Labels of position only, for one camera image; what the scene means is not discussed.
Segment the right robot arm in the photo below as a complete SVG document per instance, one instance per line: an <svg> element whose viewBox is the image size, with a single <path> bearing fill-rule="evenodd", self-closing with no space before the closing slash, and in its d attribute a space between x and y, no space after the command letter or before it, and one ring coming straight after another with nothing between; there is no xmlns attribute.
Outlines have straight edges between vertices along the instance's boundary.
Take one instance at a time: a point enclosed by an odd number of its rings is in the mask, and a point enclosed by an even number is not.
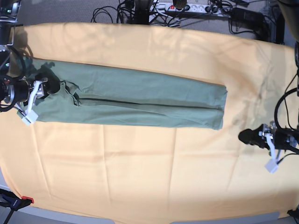
<svg viewBox="0 0 299 224"><path fill-rule="evenodd" d="M36 99L60 90L59 78L44 65L33 75L28 74L23 56L13 46L20 8L20 0L0 2L0 100L4 102L1 112L16 108L18 103L31 107ZM21 64L20 74L13 77L8 74L11 56L16 56Z"/></svg>

